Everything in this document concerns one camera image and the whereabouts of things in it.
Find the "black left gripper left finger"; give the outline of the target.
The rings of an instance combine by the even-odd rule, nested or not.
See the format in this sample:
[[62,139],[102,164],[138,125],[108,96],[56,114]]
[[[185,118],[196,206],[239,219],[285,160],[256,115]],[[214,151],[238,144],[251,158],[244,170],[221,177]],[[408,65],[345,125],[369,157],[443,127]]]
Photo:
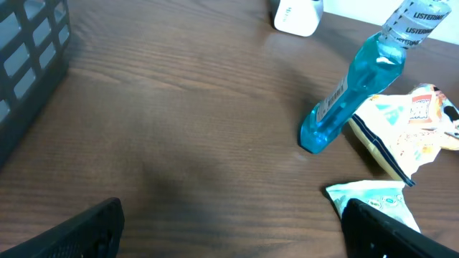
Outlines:
[[115,258],[124,222],[120,199],[112,197],[2,252],[1,258]]

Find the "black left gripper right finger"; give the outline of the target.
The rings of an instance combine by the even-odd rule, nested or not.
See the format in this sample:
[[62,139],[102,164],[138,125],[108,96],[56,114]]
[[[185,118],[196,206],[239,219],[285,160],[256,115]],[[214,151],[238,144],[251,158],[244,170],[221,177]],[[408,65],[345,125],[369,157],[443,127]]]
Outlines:
[[350,199],[341,218],[349,257],[458,258],[458,253],[368,204]]

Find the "teal tissue pack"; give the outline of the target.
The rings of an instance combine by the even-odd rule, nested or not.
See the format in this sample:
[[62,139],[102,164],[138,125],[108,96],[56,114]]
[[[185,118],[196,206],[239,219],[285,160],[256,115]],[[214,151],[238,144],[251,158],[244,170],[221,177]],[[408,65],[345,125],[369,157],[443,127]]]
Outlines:
[[402,181],[363,180],[328,186],[326,192],[340,219],[349,200],[358,199],[420,233],[420,228],[404,201],[404,186]]

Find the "yellow chips bag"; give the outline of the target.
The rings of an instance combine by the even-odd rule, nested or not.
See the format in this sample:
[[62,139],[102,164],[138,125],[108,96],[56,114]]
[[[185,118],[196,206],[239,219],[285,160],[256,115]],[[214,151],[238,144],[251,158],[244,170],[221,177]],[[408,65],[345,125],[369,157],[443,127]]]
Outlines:
[[408,186],[442,149],[458,149],[458,109],[434,84],[420,84],[406,95],[373,95],[349,125],[376,162]]

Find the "blue mouthwash bottle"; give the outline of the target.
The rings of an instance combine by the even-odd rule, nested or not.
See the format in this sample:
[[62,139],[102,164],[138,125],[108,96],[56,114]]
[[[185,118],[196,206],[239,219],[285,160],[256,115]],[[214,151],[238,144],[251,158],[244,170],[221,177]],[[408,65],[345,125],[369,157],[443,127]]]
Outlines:
[[403,1],[361,46],[336,89],[305,118],[299,146],[314,154],[323,151],[367,98],[402,74],[407,51],[421,44],[451,11],[446,1]]

